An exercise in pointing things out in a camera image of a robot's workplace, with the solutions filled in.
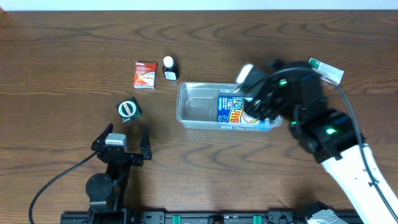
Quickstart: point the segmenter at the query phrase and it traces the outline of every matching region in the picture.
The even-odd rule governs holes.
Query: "wooden table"
[[[91,154],[108,125],[138,150],[145,125],[152,161],[132,169],[134,208],[266,210],[349,200],[298,147],[287,122],[269,133],[184,129],[175,119],[181,82],[232,83],[246,62],[314,57],[345,71],[362,131],[398,192],[398,12],[10,12],[0,23],[1,223],[27,223],[34,195]],[[166,55],[180,79],[165,80]],[[136,60],[159,64],[155,90],[132,87]],[[343,110],[334,91],[331,105]],[[143,116],[122,124],[115,105],[135,96]],[[104,172],[94,158],[51,185],[36,223],[85,211],[85,184]]]

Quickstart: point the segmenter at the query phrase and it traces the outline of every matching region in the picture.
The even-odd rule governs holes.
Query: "red box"
[[[155,88],[156,63],[136,62],[134,88]]]

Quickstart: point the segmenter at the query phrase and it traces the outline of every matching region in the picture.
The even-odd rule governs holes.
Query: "clear plastic container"
[[[282,124],[280,116],[270,124],[217,122],[218,97],[241,97],[237,89],[237,84],[183,82],[178,87],[176,118],[184,128],[227,131],[270,131]]]

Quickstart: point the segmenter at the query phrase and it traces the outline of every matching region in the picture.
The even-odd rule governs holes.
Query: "small box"
[[[217,121],[238,124],[270,124],[269,118],[266,118],[264,121],[260,121],[259,119],[246,114],[243,111],[245,99],[252,100],[252,98],[219,96]]]
[[[155,88],[156,63],[136,62],[134,88]]]
[[[116,105],[116,109],[123,123],[127,123],[141,116],[141,109],[134,98],[130,98]]]

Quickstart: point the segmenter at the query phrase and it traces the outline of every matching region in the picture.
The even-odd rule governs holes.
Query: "white cap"
[[[174,60],[172,57],[167,56],[163,59],[163,64],[164,66],[166,66],[167,68],[173,67],[174,65]]]

